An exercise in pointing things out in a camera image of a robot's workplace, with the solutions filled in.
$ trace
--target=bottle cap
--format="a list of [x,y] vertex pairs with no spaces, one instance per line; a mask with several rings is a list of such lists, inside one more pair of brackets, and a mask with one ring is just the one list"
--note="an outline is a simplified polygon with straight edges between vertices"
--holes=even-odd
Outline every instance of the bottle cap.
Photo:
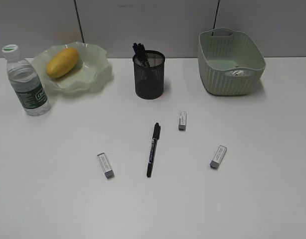
[[2,53],[5,59],[13,59],[13,58],[19,58],[21,56],[21,52],[19,50],[19,47],[17,45],[11,44],[7,45],[2,48]]

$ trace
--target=yellow mango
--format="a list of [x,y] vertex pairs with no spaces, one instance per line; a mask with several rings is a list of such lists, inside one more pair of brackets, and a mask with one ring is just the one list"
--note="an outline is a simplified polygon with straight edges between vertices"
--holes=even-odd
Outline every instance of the yellow mango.
[[49,61],[47,74],[52,78],[59,78],[67,74],[79,60],[79,53],[75,48],[66,48],[60,51]]

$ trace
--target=gray wall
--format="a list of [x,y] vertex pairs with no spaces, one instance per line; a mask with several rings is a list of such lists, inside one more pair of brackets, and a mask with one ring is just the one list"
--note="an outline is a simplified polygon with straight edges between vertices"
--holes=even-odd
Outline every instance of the gray wall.
[[264,56],[306,56],[306,0],[221,0],[216,27],[247,33]]
[[25,57],[81,41],[73,0],[0,0],[0,57],[17,44]]
[[[132,44],[166,57],[196,57],[200,32],[213,27],[217,0],[76,0],[85,42],[109,57]],[[216,27],[249,34],[264,56],[306,56],[306,0],[221,0]],[[74,0],[0,0],[0,57],[18,44],[26,57],[81,41]]]
[[77,0],[86,42],[109,57],[132,57],[132,45],[166,57],[196,57],[197,37],[214,24],[217,0]]

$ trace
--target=black marker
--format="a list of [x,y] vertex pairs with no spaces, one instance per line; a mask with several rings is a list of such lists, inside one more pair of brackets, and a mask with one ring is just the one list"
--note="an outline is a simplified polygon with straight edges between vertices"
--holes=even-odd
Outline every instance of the black marker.
[[161,127],[159,126],[158,123],[156,123],[155,126],[154,126],[154,132],[153,132],[152,143],[151,143],[151,151],[150,151],[148,172],[147,172],[147,177],[148,178],[151,178],[153,163],[154,163],[155,150],[156,150],[156,144],[157,144],[157,140],[159,139],[160,131],[161,131]]

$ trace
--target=plate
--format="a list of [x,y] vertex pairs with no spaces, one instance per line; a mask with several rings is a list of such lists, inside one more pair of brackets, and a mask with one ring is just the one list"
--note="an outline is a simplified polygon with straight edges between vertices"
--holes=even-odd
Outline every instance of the plate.
[[[47,75],[49,61],[65,48],[73,47],[79,52],[77,65],[64,76],[53,79]],[[112,66],[106,57],[107,52],[100,46],[82,42],[73,42],[53,46],[37,55],[32,61],[47,92],[83,93],[103,88],[112,77]]]

